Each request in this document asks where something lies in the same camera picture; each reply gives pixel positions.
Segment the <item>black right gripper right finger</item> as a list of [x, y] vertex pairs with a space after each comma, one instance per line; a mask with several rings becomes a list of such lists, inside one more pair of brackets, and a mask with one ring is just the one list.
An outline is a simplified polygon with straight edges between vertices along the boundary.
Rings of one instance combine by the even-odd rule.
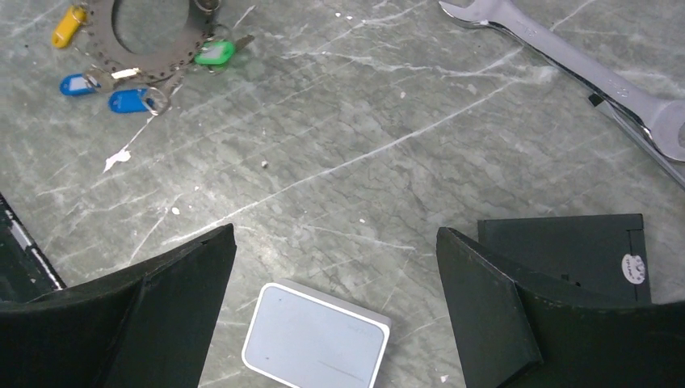
[[449, 227], [436, 257], [467, 386], [683, 386], [682, 302], [596, 293]]

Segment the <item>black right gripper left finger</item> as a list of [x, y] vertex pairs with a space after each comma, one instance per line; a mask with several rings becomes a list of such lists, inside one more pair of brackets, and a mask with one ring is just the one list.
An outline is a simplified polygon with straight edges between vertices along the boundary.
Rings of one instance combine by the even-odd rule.
[[226, 224], [98, 279], [2, 303], [2, 386], [198, 386], [236, 251]]

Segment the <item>blue key tag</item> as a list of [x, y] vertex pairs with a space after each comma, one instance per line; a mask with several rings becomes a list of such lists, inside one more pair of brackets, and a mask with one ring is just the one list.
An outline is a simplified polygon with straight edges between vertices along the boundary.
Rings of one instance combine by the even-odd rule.
[[108, 100], [108, 107], [114, 113], [150, 112], [154, 101], [147, 95], [147, 88], [115, 91]]
[[61, 80], [59, 91], [66, 96], [79, 96], [95, 93], [97, 87], [89, 84], [82, 74], [71, 74]]

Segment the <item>green key tag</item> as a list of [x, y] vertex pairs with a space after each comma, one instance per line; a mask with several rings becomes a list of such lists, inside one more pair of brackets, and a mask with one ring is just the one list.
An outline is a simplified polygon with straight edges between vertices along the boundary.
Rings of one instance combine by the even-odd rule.
[[227, 40], [210, 41], [195, 55], [194, 62], [198, 65], [225, 65], [235, 54], [235, 45]]

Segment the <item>yellow key tag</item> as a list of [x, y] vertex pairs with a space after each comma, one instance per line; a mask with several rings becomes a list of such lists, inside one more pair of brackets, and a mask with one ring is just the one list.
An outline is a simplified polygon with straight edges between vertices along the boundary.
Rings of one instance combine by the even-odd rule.
[[70, 6], [54, 28], [51, 44], [57, 49], [66, 48], [78, 29], [86, 22], [87, 11], [82, 5]]

